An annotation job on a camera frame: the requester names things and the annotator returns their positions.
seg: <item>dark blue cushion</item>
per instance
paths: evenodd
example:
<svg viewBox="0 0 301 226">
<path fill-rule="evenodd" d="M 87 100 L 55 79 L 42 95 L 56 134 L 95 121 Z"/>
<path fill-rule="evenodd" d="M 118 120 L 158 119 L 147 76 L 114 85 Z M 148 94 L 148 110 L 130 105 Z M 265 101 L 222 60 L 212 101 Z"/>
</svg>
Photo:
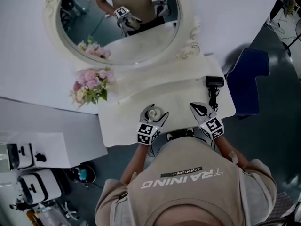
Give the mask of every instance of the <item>dark blue cushion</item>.
<svg viewBox="0 0 301 226">
<path fill-rule="evenodd" d="M 265 51 L 246 48 L 226 75 L 236 115 L 259 113 L 257 76 L 269 75 L 269 57 Z"/>
</svg>

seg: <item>artificial flower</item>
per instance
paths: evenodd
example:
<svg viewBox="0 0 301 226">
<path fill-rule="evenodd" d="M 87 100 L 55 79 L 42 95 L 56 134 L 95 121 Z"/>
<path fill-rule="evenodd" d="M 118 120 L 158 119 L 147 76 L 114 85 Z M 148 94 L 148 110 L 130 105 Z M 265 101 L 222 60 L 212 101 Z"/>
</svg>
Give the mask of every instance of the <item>artificial flower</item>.
<svg viewBox="0 0 301 226">
<path fill-rule="evenodd" d="M 93 44 L 89 44 L 89 45 L 87 46 L 86 53 L 91 54 L 91 55 L 94 55 L 95 50 L 94 50 Z"/>
<path fill-rule="evenodd" d="M 89 70 L 86 70 L 85 72 L 85 80 L 86 81 L 90 81 L 92 79 L 94 79 L 97 75 L 96 71 L 93 70 L 93 69 L 89 69 Z"/>
<path fill-rule="evenodd" d="M 84 41 L 80 42 L 77 46 L 83 51 L 86 51 L 87 49 L 87 45 Z"/>
<path fill-rule="evenodd" d="M 94 50 L 97 50 L 100 47 L 98 43 L 93 43 L 92 45 Z"/>
<path fill-rule="evenodd" d="M 89 89 L 93 89 L 94 87 L 100 85 L 101 82 L 99 80 L 99 78 L 95 77 L 92 80 L 87 81 L 86 85 L 88 86 Z"/>
<path fill-rule="evenodd" d="M 79 76 L 79 79 L 77 80 L 77 82 L 81 85 L 84 85 L 85 84 L 85 74 L 84 73 L 81 73 L 80 76 Z"/>
<path fill-rule="evenodd" d="M 104 48 L 98 47 L 97 50 L 95 50 L 95 55 L 97 57 L 102 57 L 102 56 L 104 57 L 105 51 L 106 50 Z"/>
<path fill-rule="evenodd" d="M 100 71 L 98 72 L 98 74 L 99 74 L 99 77 L 100 77 L 101 79 L 107 78 L 107 71 L 106 71 L 106 70 L 100 70 Z"/>
<path fill-rule="evenodd" d="M 77 81 L 73 85 L 73 91 L 77 92 L 81 88 L 81 84 L 79 84 Z"/>
<path fill-rule="evenodd" d="M 104 50 L 104 58 L 109 58 L 111 56 L 111 51 L 108 49 L 108 50 Z"/>
<path fill-rule="evenodd" d="M 87 42 L 88 44 L 93 44 L 93 38 L 91 36 L 88 36 Z"/>
<path fill-rule="evenodd" d="M 84 101 L 84 97 L 86 95 L 86 90 L 85 88 L 80 88 L 77 92 L 76 92 L 76 102 L 77 103 L 80 103 L 80 104 L 83 104 L 85 101 Z"/>
</svg>

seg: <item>black knob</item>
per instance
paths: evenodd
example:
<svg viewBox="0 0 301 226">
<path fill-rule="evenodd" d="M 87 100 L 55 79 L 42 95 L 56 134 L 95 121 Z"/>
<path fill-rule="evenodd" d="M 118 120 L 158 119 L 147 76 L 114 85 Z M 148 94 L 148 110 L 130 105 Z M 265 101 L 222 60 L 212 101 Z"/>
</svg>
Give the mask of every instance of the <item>black knob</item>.
<svg viewBox="0 0 301 226">
<path fill-rule="evenodd" d="M 35 157 L 36 157 L 37 161 L 46 162 L 46 156 L 44 156 L 40 153 L 36 154 Z"/>
</svg>

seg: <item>oval mirror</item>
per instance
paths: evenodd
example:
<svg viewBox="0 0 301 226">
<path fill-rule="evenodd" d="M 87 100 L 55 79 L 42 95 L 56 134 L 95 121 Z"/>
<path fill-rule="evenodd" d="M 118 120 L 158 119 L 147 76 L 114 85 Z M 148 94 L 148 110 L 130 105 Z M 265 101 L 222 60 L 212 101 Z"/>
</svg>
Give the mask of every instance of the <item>oval mirror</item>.
<svg viewBox="0 0 301 226">
<path fill-rule="evenodd" d="M 82 55 L 130 65 L 162 53 L 180 21 L 177 0 L 61 0 L 67 42 Z"/>
</svg>

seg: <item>person's arm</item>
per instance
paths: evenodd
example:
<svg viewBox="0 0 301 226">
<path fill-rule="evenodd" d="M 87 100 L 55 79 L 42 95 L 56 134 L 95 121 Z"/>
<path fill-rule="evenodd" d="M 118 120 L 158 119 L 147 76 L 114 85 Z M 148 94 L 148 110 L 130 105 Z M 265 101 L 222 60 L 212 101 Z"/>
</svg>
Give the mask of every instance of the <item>person's arm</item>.
<svg viewBox="0 0 301 226">
<path fill-rule="evenodd" d="M 107 14 L 114 15 L 115 8 L 106 0 L 95 0 L 98 7 Z"/>
<path fill-rule="evenodd" d="M 123 184 L 129 184 L 134 173 L 139 174 L 143 171 L 148 145 L 139 144 L 132 160 L 128 164 L 127 168 L 124 170 L 120 181 Z"/>
<path fill-rule="evenodd" d="M 229 157 L 229 153 L 234 152 L 235 155 L 238 158 L 237 165 L 244 169 L 248 164 L 249 161 L 244 157 L 242 153 L 240 153 L 238 150 L 236 150 L 227 140 L 225 137 L 220 136 L 217 139 L 214 140 L 217 148 L 220 150 L 222 156 L 229 161 L 232 161 L 232 159 Z"/>
</svg>

